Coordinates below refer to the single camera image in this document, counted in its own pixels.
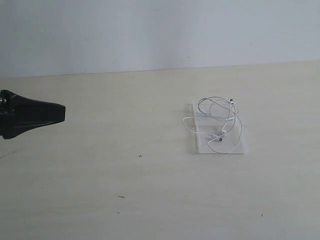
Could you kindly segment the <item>clear plastic open case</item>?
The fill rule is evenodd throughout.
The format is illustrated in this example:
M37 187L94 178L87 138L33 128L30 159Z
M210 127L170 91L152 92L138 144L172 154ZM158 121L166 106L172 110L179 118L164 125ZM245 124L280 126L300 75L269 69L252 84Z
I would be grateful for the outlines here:
M248 144L239 109L230 100L203 99L191 104L182 124L195 135L199 154L246 154Z

